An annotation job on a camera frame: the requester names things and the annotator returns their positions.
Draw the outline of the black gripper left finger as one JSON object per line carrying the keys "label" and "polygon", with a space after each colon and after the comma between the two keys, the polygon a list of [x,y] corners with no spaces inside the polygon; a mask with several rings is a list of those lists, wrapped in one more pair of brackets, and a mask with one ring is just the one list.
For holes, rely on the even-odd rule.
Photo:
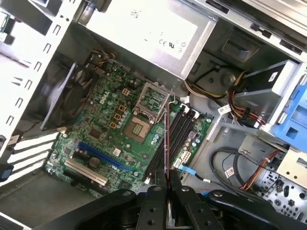
{"label": "black gripper left finger", "polygon": [[38,230],[164,230],[166,175],[155,172],[145,192],[119,189],[37,227]]}

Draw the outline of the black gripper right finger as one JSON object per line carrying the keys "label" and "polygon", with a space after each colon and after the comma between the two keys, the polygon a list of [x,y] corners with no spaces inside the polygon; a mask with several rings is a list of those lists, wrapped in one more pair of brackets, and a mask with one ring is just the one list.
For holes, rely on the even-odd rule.
{"label": "black gripper right finger", "polygon": [[282,217],[268,205],[224,190],[213,190],[202,199],[183,186],[177,170],[170,171],[170,198],[175,225],[194,230],[281,230]]}

